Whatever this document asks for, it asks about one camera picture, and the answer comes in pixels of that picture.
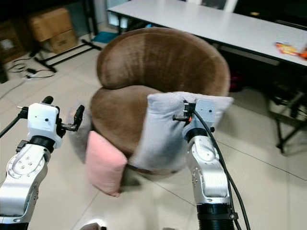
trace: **brown armchair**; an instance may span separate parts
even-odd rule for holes
[[[167,28],[125,33],[100,53],[97,75],[102,88],[92,98],[93,125],[127,157],[142,132],[147,95],[184,91],[226,96],[228,65],[200,38]]]

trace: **floor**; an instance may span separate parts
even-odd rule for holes
[[[28,106],[44,97],[54,97],[67,119],[70,107],[88,104],[100,88],[95,73],[97,50],[92,50],[57,66],[58,73],[43,80],[30,80],[0,100],[3,129],[16,116],[16,106]],[[33,61],[27,65],[42,69]],[[0,94],[20,82],[16,74],[0,85]],[[244,199],[253,230],[306,229],[307,145],[301,133],[289,145],[291,156],[275,147],[276,127],[266,112],[266,100],[245,89],[231,94],[236,102],[225,114],[215,137],[228,169]],[[26,121],[20,121],[1,139],[0,182],[5,167],[19,141],[27,134]],[[240,216],[242,229],[243,218]],[[48,175],[31,222],[32,230],[79,230],[84,224],[98,222],[108,230],[197,230],[195,201],[187,169],[164,179],[146,179],[135,172],[124,176],[123,193],[109,197],[91,186],[84,165],[72,150],[68,137],[52,153]]]

